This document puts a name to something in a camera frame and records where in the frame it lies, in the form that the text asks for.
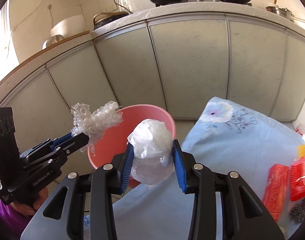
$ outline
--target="cabinet door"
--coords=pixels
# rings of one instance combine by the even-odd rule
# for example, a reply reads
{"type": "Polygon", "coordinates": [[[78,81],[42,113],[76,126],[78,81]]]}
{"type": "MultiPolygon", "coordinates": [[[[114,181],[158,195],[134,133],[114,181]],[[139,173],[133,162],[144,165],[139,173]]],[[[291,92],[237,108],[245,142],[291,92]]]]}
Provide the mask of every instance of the cabinet door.
{"type": "Polygon", "coordinates": [[[271,117],[295,120],[305,101],[305,43],[288,36],[284,76],[271,117]]]}
{"type": "Polygon", "coordinates": [[[120,104],[166,108],[158,68],[146,28],[97,42],[97,49],[120,104]]]}
{"type": "Polygon", "coordinates": [[[92,46],[65,58],[50,73],[70,107],[85,103],[93,112],[109,101],[116,101],[92,46]]]}
{"type": "Polygon", "coordinates": [[[226,98],[228,41],[224,20],[150,26],[169,113],[198,118],[212,97],[226,98]]]}
{"type": "Polygon", "coordinates": [[[228,99],[270,115],[285,64],[286,34],[229,21],[231,69],[228,99]]]}
{"type": "MultiPolygon", "coordinates": [[[[10,103],[13,109],[15,137],[20,152],[48,138],[59,138],[73,127],[73,117],[60,97],[48,72],[43,73],[10,103]]],[[[70,171],[86,174],[93,170],[87,154],[69,156],[62,167],[62,179],[70,171]]]]}

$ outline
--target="electrical outlet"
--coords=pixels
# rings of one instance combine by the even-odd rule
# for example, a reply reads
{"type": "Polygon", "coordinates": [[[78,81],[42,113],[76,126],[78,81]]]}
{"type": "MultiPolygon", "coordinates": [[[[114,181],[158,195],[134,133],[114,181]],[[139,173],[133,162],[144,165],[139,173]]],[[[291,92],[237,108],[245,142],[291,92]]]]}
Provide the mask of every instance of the electrical outlet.
{"type": "Polygon", "coordinates": [[[113,4],[104,9],[105,12],[113,12],[117,10],[117,5],[113,4]]]}

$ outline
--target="white container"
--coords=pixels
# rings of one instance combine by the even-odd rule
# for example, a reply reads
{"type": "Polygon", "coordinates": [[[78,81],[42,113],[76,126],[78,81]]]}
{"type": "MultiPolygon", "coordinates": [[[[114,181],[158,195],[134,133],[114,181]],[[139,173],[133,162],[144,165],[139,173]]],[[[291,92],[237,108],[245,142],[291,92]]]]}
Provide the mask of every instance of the white container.
{"type": "Polygon", "coordinates": [[[71,37],[85,31],[85,19],[83,15],[76,15],[59,22],[50,30],[50,36],[62,35],[65,38],[71,37]]]}

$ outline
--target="pink bucket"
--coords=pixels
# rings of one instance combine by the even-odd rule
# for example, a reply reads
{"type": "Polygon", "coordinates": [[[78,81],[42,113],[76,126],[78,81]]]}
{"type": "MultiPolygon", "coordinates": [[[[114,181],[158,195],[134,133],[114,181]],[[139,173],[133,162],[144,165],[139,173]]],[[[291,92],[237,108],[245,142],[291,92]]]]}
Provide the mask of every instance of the pink bucket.
{"type": "MultiPolygon", "coordinates": [[[[112,158],[119,153],[123,153],[127,146],[127,137],[134,128],[145,119],[154,119],[164,122],[166,128],[171,132],[173,139],[176,138],[176,126],[172,116],[164,109],[153,105],[127,106],[118,110],[122,112],[123,122],[118,126],[109,128],[102,139],[95,145],[95,155],[88,148],[88,158],[92,166],[98,167],[110,163],[112,158]]],[[[134,188],[138,181],[130,178],[129,186],[134,188]]]]}

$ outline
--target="red package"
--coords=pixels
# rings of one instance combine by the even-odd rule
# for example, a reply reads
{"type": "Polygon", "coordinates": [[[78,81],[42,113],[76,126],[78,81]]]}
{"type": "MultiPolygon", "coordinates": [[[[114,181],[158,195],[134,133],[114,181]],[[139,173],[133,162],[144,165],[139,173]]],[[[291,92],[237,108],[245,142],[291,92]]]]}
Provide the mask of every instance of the red package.
{"type": "Polygon", "coordinates": [[[290,167],[290,200],[305,197],[305,157],[294,162],[290,167]]]}
{"type": "Polygon", "coordinates": [[[285,202],[289,167],[281,164],[273,165],[269,170],[268,182],[262,202],[273,219],[277,222],[285,202]]]}

